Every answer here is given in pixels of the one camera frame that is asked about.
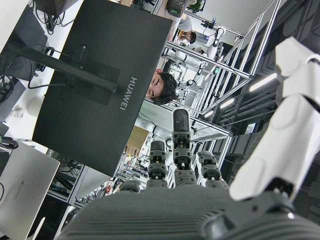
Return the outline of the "right white-grey robot hand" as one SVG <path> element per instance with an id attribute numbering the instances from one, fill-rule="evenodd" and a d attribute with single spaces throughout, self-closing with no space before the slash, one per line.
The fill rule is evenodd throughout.
<path id="1" fill-rule="evenodd" d="M 150 157 L 149 181 L 133 181 L 92 201 L 62 229 L 60 240 L 317 240 L 320 227 L 295 214 L 293 200 L 320 150 L 320 56 L 295 38 L 275 48 L 281 102 L 231 185 L 214 157 L 200 152 L 205 185 L 187 167 L 185 110 L 173 113 L 175 187 L 164 158 Z"/>

